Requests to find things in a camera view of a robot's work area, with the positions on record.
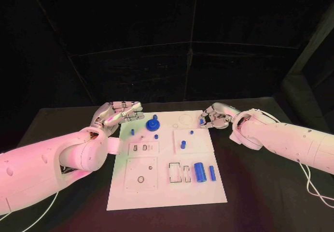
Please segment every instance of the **dark table surface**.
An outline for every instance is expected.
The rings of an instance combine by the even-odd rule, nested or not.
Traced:
[[[204,110],[223,102],[245,111],[258,108],[282,122],[289,119],[273,98],[144,104],[144,112]],[[40,109],[19,146],[79,131],[89,126],[98,107]],[[271,153],[248,149],[230,139],[230,127],[210,129],[227,203],[106,211],[115,156],[104,166],[59,192],[53,206],[29,231],[141,232],[332,232],[334,209],[307,192],[298,163]],[[312,169],[312,182],[334,196],[330,174]],[[45,212],[53,196],[11,213],[0,231],[20,232]]]

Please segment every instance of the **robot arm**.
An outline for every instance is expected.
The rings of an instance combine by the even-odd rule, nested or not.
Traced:
[[[109,135],[119,123],[144,118],[141,110],[140,102],[105,103],[79,132],[0,154],[0,215],[37,203],[101,168],[121,143]]]
[[[229,138],[248,148],[262,146],[275,154],[334,174],[334,135],[281,123],[260,110],[240,112],[214,103],[200,117],[201,128],[223,129],[232,125]]]

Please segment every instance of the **black background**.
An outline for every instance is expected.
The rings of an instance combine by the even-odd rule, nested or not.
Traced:
[[[1,150],[45,107],[271,96],[330,3],[7,1]]]

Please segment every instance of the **white plastic panel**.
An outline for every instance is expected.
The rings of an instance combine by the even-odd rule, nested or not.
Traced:
[[[227,202],[209,130],[199,126],[201,112],[144,113],[142,120],[122,123],[122,147],[115,158],[106,210]],[[154,114],[160,129],[148,131],[145,123]],[[187,141],[184,151],[174,145],[181,140]],[[150,151],[140,151],[144,144],[152,145]],[[157,168],[150,170],[147,167],[154,167],[151,162],[157,162]],[[196,181],[193,165],[197,162],[203,163],[207,176],[209,166],[214,167],[216,181]],[[171,183],[170,177],[181,178],[181,182]]]
[[[186,141],[186,148],[181,149],[181,141]],[[176,154],[213,152],[210,134],[207,129],[174,130]]]
[[[124,191],[150,191],[158,187],[157,158],[127,160]]]

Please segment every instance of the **white rectangular piece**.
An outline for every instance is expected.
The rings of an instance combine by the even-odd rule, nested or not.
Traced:
[[[181,149],[181,141],[186,141],[186,148]],[[207,129],[174,130],[176,154],[214,152]]]
[[[157,158],[127,159],[124,191],[155,190],[157,174]]]
[[[227,202],[209,130],[199,125],[201,112],[144,113],[142,120],[122,123],[122,146],[115,158],[106,210]],[[157,131],[145,128],[152,115],[160,121]],[[199,162],[207,176],[209,166],[214,167],[216,181],[196,181],[193,165]]]
[[[129,143],[129,156],[158,155],[158,142]]]

